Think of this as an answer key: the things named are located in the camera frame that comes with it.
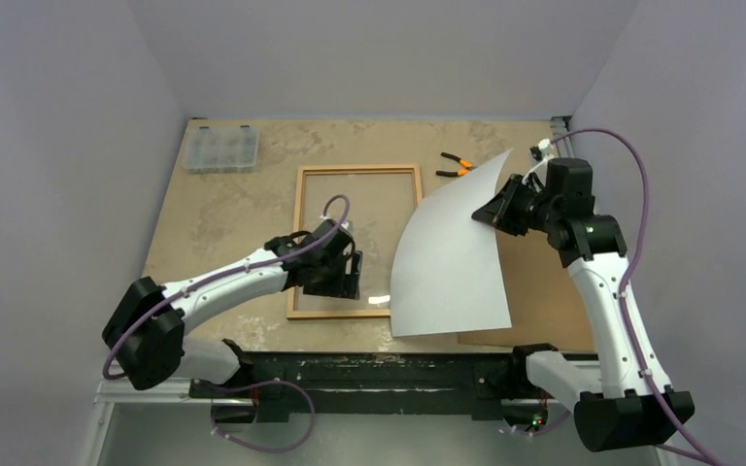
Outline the brown backing board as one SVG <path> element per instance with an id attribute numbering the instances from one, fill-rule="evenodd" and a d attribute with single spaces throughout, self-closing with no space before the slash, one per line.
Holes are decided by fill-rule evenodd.
<path id="1" fill-rule="evenodd" d="M 593 332 L 580 293 L 542 232 L 496 232 L 511 326 L 460 332 L 468 346 L 547 343 L 565 352 L 594 353 Z"/>

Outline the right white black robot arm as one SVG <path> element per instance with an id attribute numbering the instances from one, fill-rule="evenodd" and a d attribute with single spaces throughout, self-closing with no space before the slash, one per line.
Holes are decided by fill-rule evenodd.
<path id="1" fill-rule="evenodd" d="M 516 347 L 506 370 L 521 395 L 536 388 L 572 414 L 592 452 L 659 446 L 695 412 L 688 391 L 673 388 L 652 350 L 629 284 L 627 245 L 619 222 L 594 211 L 593 169 L 583 159 L 547 157 L 514 174 L 472 219 L 513 236 L 542 232 L 559 254 L 589 318 L 597 373 L 576 367 L 556 347 Z"/>

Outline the clear glass pane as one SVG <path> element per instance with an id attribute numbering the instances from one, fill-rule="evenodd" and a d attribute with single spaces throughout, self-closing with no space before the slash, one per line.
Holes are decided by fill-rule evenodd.
<path id="1" fill-rule="evenodd" d="M 295 231 L 314 231 L 326 217 L 339 218 L 350 200 L 330 278 L 288 294 L 289 320 L 389 318 L 390 274 L 398 241 L 423 199 L 420 169 L 411 164 L 303 166 L 298 169 Z"/>

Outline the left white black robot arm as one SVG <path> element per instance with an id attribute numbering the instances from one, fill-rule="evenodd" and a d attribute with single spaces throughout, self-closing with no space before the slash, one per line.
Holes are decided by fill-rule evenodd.
<path id="1" fill-rule="evenodd" d="M 363 253 L 332 219 L 315 231 L 275 237 L 249 256 L 210 273 L 158 284 L 133 282 L 102 331 L 119 373 L 140 391 L 172 378 L 214 385 L 237 397 L 250 387 L 252 363 L 234 342 L 190 337 L 201 324 L 256 298 L 299 288 L 306 295 L 356 300 Z"/>

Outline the landscape photo print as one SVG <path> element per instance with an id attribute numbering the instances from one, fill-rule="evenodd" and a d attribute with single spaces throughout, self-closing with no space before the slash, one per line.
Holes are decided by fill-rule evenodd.
<path id="1" fill-rule="evenodd" d="M 508 156 L 435 189 L 413 212 L 390 274 L 394 337 L 511 327 L 495 231 L 472 217 L 493 199 Z"/>

